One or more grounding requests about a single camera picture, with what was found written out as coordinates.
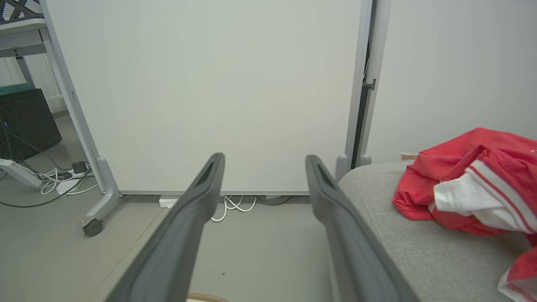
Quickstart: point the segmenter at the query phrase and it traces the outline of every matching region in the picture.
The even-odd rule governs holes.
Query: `black box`
[[[0,96],[0,157],[23,161],[40,153],[15,135],[42,151],[62,140],[41,89]]]

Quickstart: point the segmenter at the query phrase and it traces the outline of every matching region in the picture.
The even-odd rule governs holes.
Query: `caster wheel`
[[[93,237],[103,230],[103,222],[99,219],[93,219],[82,230],[88,237]]]

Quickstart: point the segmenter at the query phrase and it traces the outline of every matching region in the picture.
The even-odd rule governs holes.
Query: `white wall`
[[[392,1],[366,149],[373,162],[475,127],[537,139],[536,15],[537,1]]]
[[[32,75],[35,87],[43,91],[50,110],[56,111],[65,108],[65,102],[56,85],[54,74],[50,69],[46,55],[29,55],[25,56],[24,59]],[[20,71],[17,59],[14,57],[0,58],[0,87],[22,83],[26,83],[26,81]]]

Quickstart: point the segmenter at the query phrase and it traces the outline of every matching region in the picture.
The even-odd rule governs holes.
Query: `clothing label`
[[[401,153],[401,160],[402,161],[413,161],[418,157],[417,154],[407,154],[407,153]]]

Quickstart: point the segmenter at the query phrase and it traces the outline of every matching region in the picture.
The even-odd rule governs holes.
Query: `gray couch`
[[[496,286],[530,248],[520,234],[488,237],[412,221],[392,205],[407,163],[373,164],[339,182],[422,301],[511,301]]]

